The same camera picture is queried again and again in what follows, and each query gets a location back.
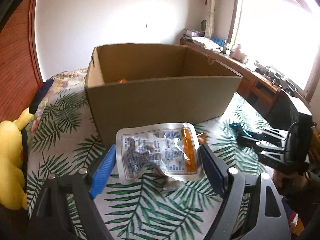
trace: open brown box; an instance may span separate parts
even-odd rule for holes
[[[196,124],[220,116],[241,79],[227,65],[187,46],[115,44],[94,48],[85,89],[107,145],[121,128]]]

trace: curtain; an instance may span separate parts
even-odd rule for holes
[[[206,0],[207,5],[207,25],[205,27],[205,36],[211,38],[214,33],[214,12],[216,7],[216,2],[218,0]]]

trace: bed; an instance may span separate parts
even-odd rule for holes
[[[39,191],[48,174],[58,176],[88,167],[104,146],[99,138],[84,90],[86,69],[58,74],[26,127],[28,132],[28,214],[31,216]],[[228,166],[258,175],[273,170],[258,162],[250,148],[238,147],[229,128],[244,122],[247,129],[270,127],[240,95],[234,94],[225,113],[196,124],[206,132],[212,151]],[[148,171],[131,185],[121,185],[117,167],[95,203],[114,239],[202,239],[214,220],[222,199],[213,192],[207,178],[186,182],[176,191],[161,192],[164,178]],[[68,204],[77,235],[86,239],[73,196]],[[244,195],[237,228],[245,218],[248,196]]]

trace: plastic food package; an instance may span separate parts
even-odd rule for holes
[[[180,181],[200,180],[204,173],[196,130],[190,123],[125,128],[116,135],[120,182],[131,184],[150,166]]]

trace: yellow plush toy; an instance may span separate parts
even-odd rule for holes
[[[23,161],[20,131],[32,116],[27,108],[14,122],[0,123],[0,203],[12,210],[27,209],[27,195],[23,191],[25,181],[20,170]]]

